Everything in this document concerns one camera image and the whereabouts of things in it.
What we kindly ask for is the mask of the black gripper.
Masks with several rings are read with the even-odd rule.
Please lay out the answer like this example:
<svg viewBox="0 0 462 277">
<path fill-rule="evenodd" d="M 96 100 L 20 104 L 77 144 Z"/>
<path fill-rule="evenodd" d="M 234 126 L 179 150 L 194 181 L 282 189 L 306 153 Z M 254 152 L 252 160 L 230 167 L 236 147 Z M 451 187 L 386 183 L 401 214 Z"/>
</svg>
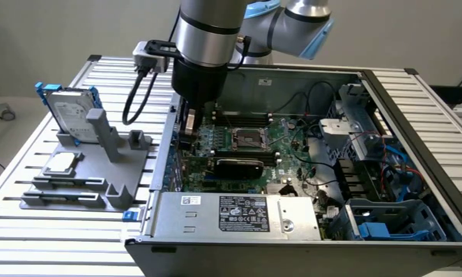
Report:
<svg viewBox="0 0 462 277">
<path fill-rule="evenodd" d="M 207 102 L 220 97 L 227 74 L 227 64 L 211 68 L 186 59 L 175 59 L 172 88 L 188 102 L 190 107 L 203 107 Z"/>
</svg>

